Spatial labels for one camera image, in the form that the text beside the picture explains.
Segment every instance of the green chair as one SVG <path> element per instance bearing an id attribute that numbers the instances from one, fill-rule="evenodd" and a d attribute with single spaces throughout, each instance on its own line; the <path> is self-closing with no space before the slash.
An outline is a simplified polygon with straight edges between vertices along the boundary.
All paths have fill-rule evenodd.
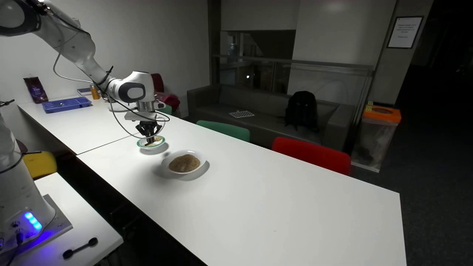
<path id="1" fill-rule="evenodd" d="M 217 123 L 204 120 L 199 120 L 196 124 L 223 133 L 225 135 L 241 139 L 246 142 L 250 142 L 250 131 L 246 128 L 231 124 Z"/>
<path id="2" fill-rule="evenodd" d="M 165 108 L 158 109 L 158 112 L 165 113 L 166 115 L 172 115 L 173 114 L 173 108 L 170 105 L 166 105 Z"/>

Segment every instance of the robotic arm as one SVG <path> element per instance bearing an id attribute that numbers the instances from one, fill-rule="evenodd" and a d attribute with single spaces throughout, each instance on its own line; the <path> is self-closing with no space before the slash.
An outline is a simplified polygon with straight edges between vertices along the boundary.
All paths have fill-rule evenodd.
<path id="1" fill-rule="evenodd" d="M 109 98 L 126 103 L 136 102 L 138 112 L 125 119 L 140 121 L 139 132 L 154 141 L 156 122 L 154 85 L 151 75 L 134 71 L 117 79 L 94 59 L 95 43 L 78 22 L 64 14 L 49 0 L 0 0 L 0 35 L 33 33 L 82 70 Z"/>

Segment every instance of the small bowl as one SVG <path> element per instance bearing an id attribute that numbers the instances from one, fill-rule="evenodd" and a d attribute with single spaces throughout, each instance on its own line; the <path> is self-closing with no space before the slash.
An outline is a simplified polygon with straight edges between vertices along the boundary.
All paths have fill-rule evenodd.
<path id="1" fill-rule="evenodd" d="M 147 143 L 146 139 L 141 139 L 141 140 L 138 140 L 138 142 L 136 142 L 136 145 L 138 145 L 138 147 L 140 147 L 142 149 L 145 149 L 145 150 L 148 150 L 148 151 L 154 150 L 157 147 L 163 145 L 164 142 L 166 142 L 166 139 L 163 136 L 155 136 L 155 138 L 156 137 L 160 137 L 160 138 L 162 138 L 162 140 L 159 141 L 159 142 L 154 142 L 151 145 L 145 146 L 145 144 Z"/>
<path id="2" fill-rule="evenodd" d="M 174 160 L 176 159 L 177 157 L 179 156 L 183 156 L 185 154 L 191 154 L 193 156 L 195 156 L 197 159 L 199 159 L 199 161 L 201 162 L 200 165 L 192 170 L 192 171 L 189 171 L 189 172 L 184 172 L 184 173 L 181 173 L 181 172 L 176 172 L 176 171 L 173 171 L 171 169 L 169 169 L 169 164 Z M 161 165 L 166 168 L 168 171 L 172 172 L 172 173 L 175 173 L 175 174 L 179 174 L 179 175 L 185 175 L 185 174 L 189 174 L 189 173 L 192 173 L 192 172 L 195 172 L 197 171 L 200 167 L 202 167 L 202 165 L 204 165 L 204 163 L 206 162 L 207 160 L 204 158 L 204 156 L 200 153 L 200 152 L 196 152 L 196 151 L 189 151 L 189 150 L 182 150 L 182 151 L 176 151 L 176 152 L 173 152 L 171 154 L 169 154 L 168 156 L 166 156 L 166 158 L 164 158 L 164 160 L 161 162 Z"/>

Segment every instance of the purple bag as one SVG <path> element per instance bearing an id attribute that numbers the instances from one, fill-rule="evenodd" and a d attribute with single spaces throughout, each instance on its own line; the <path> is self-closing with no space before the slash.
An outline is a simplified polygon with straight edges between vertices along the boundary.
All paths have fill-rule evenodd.
<path id="1" fill-rule="evenodd" d="M 40 104 L 48 101 L 48 96 L 46 95 L 38 77 L 23 79 L 25 80 L 26 86 L 31 94 L 31 98 L 33 98 L 35 103 Z"/>

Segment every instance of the blue tray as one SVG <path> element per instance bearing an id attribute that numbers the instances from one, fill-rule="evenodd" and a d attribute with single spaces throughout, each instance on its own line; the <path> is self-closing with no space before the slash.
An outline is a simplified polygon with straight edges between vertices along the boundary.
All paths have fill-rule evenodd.
<path id="1" fill-rule="evenodd" d="M 43 109 L 47 113 L 57 113 L 77 108 L 88 107 L 92 102 L 85 97 L 70 98 L 42 103 Z"/>

